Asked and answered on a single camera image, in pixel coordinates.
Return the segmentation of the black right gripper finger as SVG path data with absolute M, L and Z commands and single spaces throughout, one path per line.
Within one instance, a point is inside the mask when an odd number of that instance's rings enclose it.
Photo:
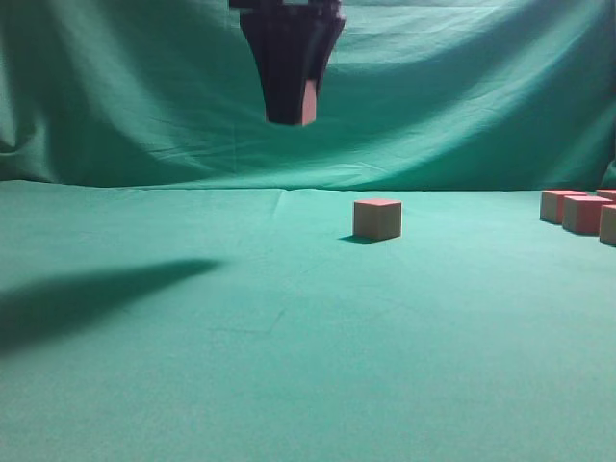
M 314 10 L 315 35 L 311 40 L 307 80 L 316 81 L 319 98 L 321 82 L 328 60 L 345 27 L 346 18 L 341 14 L 341 1 L 309 1 L 308 5 Z

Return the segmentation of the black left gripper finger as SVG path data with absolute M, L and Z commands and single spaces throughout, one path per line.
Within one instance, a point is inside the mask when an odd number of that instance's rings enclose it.
M 247 1 L 240 25 L 257 64 L 266 120 L 301 126 L 309 39 L 299 9 L 281 1 Z

